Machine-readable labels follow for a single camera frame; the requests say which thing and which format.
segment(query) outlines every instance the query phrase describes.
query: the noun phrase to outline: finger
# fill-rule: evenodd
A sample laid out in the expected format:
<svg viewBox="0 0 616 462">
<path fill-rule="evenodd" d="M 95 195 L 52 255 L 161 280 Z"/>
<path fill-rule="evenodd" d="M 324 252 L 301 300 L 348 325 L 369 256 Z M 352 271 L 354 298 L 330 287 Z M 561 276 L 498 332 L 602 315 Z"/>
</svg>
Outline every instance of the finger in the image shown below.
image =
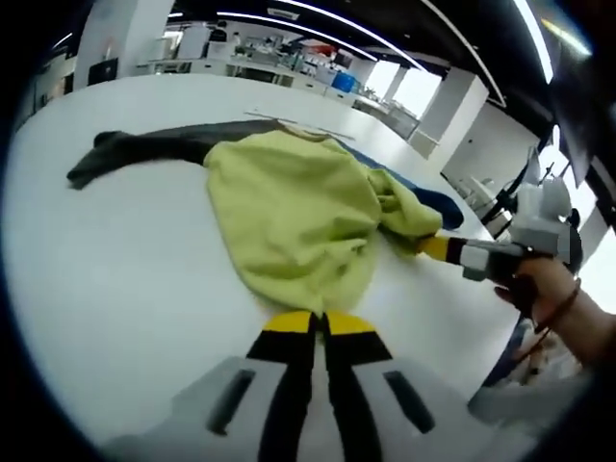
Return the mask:
<svg viewBox="0 0 616 462">
<path fill-rule="evenodd" d="M 495 287 L 494 292 L 501 299 L 507 303 L 513 303 L 513 296 L 504 287 Z"/>
</svg>

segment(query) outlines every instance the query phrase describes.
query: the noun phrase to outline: bracelet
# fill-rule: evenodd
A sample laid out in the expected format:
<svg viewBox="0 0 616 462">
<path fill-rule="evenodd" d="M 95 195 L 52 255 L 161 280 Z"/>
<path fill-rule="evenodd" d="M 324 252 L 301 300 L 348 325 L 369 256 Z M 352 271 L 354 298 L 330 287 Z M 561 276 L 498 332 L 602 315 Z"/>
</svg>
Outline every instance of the bracelet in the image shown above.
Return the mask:
<svg viewBox="0 0 616 462">
<path fill-rule="evenodd" d="M 580 286 L 581 279 L 578 279 L 576 281 L 576 288 L 565 299 L 565 301 L 563 301 L 562 303 L 560 303 L 560 305 L 556 307 L 556 309 L 549 318 L 537 324 L 537 326 L 535 327 L 535 334 L 538 334 L 539 332 L 543 331 L 546 327 L 549 327 L 550 325 L 554 324 L 556 321 L 560 320 L 563 316 L 567 314 L 571 307 L 574 306 L 576 298 L 578 298 Z"/>
</svg>

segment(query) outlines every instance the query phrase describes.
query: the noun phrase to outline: white tabletop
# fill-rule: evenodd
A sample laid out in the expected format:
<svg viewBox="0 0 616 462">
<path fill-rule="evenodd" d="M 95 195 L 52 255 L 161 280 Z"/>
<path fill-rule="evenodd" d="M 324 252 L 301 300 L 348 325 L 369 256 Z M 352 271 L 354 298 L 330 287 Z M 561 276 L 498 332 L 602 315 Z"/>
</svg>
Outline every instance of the white tabletop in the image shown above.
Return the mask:
<svg viewBox="0 0 616 462">
<path fill-rule="evenodd" d="M 26 345 L 68 416 L 100 443 L 164 418 L 171 398 L 224 357 L 244 355 L 270 313 L 234 272 L 205 192 L 183 162 L 123 168 L 83 191 L 66 173 L 96 134 L 255 118 L 326 128 L 464 211 L 464 201 L 380 121 L 310 92 L 211 75 L 127 78 L 51 102 L 17 133 L 7 170 L 5 268 Z M 469 398 L 517 318 L 490 283 L 383 244 L 354 314 L 394 355 L 423 362 Z"/>
</svg>

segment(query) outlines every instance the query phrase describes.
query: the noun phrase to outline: green cloth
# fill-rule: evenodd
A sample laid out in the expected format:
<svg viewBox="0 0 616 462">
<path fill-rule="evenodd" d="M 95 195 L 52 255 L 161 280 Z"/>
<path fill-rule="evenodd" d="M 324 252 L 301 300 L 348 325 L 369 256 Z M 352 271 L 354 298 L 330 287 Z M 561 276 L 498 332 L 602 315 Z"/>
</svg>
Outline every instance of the green cloth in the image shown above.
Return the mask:
<svg viewBox="0 0 616 462">
<path fill-rule="evenodd" d="M 417 238 L 441 228 L 441 215 L 387 171 L 320 136 L 275 131 L 221 142 L 204 166 L 240 278 L 290 308 L 352 308 L 372 277 L 379 225 L 400 255 L 414 255 Z"/>
</svg>

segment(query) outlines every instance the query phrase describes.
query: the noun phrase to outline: blue object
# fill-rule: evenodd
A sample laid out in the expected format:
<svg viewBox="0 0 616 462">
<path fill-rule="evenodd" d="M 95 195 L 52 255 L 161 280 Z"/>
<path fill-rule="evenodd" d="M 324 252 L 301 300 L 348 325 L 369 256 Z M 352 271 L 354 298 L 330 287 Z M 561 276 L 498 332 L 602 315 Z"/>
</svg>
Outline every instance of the blue object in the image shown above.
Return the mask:
<svg viewBox="0 0 616 462">
<path fill-rule="evenodd" d="M 462 214 L 462 211 L 451 197 L 443 194 L 442 192 L 436 192 L 420 188 L 412 181 L 409 181 L 403 176 L 401 176 L 399 173 L 394 172 L 393 170 L 383 166 L 379 162 L 371 159 L 370 157 L 362 154 L 361 152 L 353 149 L 352 147 L 347 146 L 342 141 L 336 141 L 340 146 L 350 152 L 353 157 L 357 159 L 357 161 L 370 168 L 383 168 L 390 175 L 396 178 L 402 185 L 404 185 L 408 190 L 413 192 L 423 205 L 427 205 L 428 207 L 439 212 L 441 214 L 441 217 L 443 217 L 443 227 L 445 229 L 456 229 L 460 227 L 460 225 L 464 222 L 464 215 Z"/>
<path fill-rule="evenodd" d="M 338 72 L 334 78 L 334 82 L 331 84 L 334 89 L 344 91 L 345 93 L 349 93 L 353 90 L 353 85 L 355 85 L 355 77 L 344 72 Z"/>
</svg>

